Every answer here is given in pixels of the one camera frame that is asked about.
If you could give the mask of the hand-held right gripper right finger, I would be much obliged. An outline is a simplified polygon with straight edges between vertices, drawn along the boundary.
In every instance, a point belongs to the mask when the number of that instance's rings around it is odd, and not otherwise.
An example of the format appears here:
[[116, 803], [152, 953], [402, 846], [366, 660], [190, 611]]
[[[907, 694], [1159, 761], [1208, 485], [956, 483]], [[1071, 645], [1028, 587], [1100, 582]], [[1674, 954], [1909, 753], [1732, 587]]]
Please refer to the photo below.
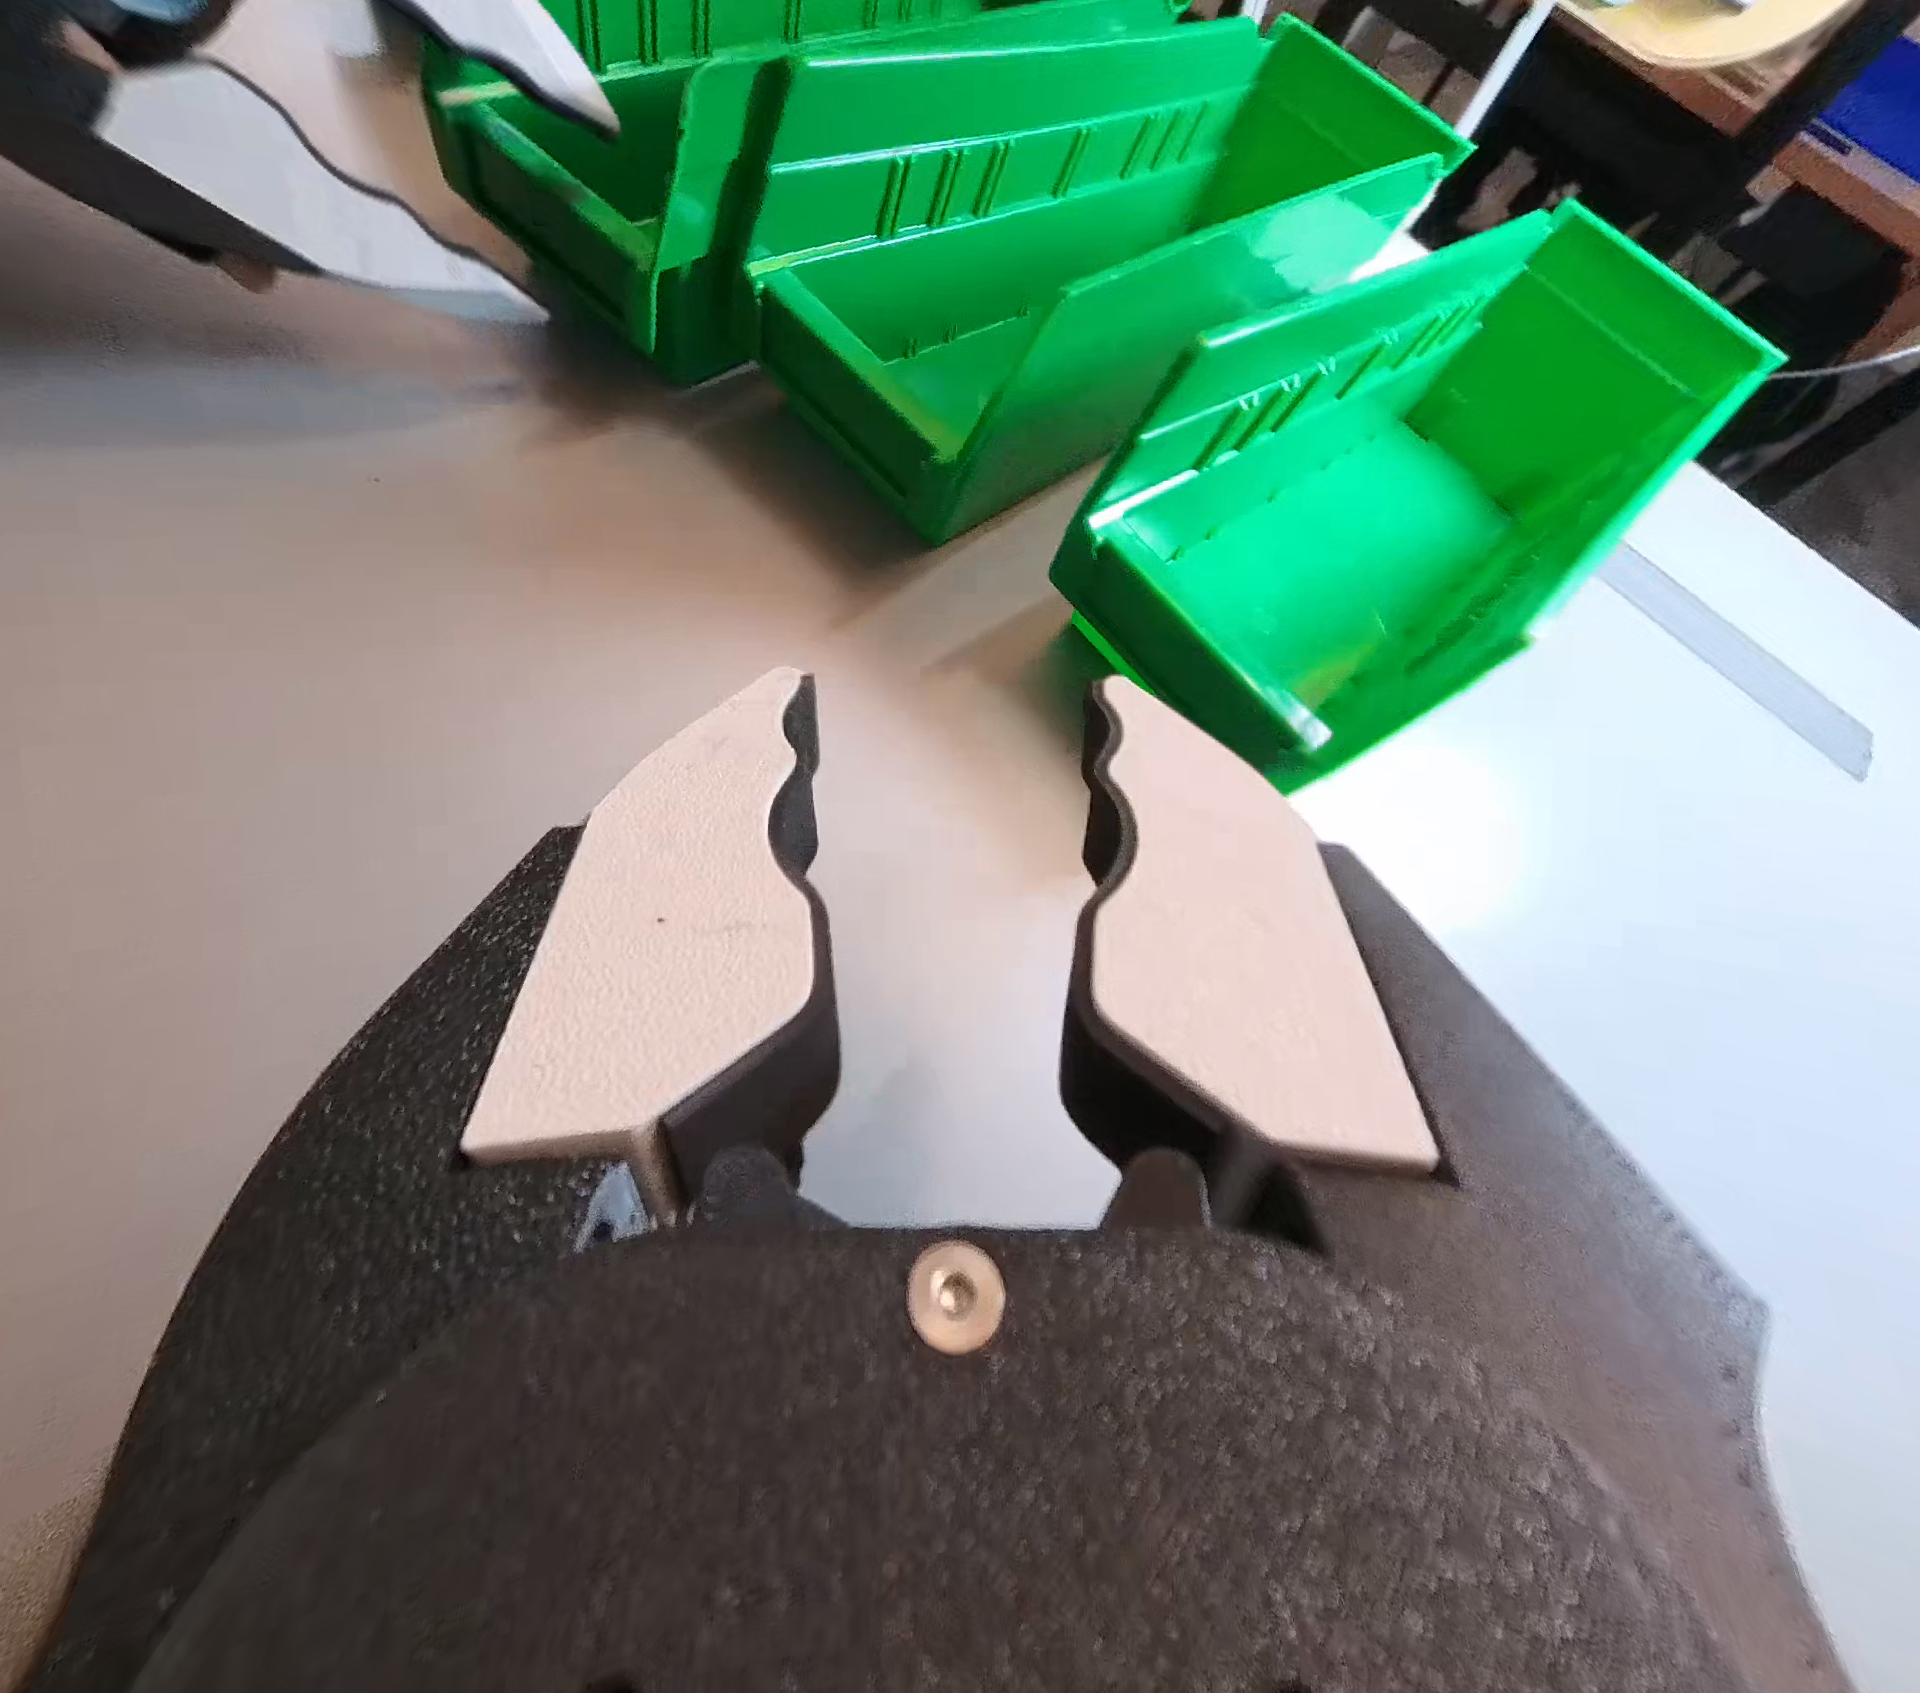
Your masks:
[[1430, 1184], [1443, 1151], [1307, 821], [1132, 678], [1084, 704], [1059, 1097], [1127, 1171], [1174, 1152], [1217, 1220], [1286, 1171]]

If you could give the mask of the blue plastic bin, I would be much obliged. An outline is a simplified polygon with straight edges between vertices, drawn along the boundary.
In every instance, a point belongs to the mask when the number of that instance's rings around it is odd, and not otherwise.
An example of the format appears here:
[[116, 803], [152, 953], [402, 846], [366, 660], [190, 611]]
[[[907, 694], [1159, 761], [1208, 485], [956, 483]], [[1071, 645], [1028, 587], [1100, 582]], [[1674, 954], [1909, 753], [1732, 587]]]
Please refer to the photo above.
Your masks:
[[1835, 153], [1863, 150], [1918, 182], [1918, 40], [1893, 38], [1807, 133]]

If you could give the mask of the long wooden table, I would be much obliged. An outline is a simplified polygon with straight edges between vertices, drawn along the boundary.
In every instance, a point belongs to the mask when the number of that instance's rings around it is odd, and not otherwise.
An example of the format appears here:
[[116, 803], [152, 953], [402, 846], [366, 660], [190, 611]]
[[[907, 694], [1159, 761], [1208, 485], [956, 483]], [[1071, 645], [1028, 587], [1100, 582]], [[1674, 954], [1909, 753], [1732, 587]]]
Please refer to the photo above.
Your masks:
[[1915, 0], [1556, 0], [1583, 44], [1915, 257], [1915, 182], [1810, 135], [1826, 104], [1915, 22]]

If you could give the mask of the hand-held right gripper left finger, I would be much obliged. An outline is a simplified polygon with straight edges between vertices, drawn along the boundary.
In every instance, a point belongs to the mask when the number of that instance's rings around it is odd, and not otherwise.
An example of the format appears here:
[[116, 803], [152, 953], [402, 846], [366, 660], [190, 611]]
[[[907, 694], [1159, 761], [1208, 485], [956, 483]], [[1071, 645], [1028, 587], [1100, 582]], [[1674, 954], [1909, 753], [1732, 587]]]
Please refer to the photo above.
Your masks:
[[459, 1135], [478, 1166], [614, 1159], [683, 1216], [720, 1152], [795, 1171], [837, 1090], [813, 676], [761, 672], [588, 812]]

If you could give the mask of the green plastic bin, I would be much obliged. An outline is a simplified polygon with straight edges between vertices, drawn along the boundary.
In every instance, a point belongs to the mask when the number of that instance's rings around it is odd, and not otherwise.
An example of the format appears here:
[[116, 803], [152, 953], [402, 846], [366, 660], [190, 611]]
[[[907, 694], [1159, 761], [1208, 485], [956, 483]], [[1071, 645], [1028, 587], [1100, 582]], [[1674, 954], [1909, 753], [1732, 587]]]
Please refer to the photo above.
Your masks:
[[1473, 144], [1294, 18], [804, 57], [749, 354], [919, 538], [1112, 453], [1187, 345], [1337, 287]]
[[1292, 790], [1523, 653], [1783, 363], [1568, 199], [1190, 336], [1050, 580]]
[[536, 287], [599, 317], [675, 385], [741, 360], [739, 209], [793, 57], [1110, 43], [1191, 0], [540, 0], [614, 106], [602, 136], [476, 62], [427, 49], [448, 182], [527, 257]]

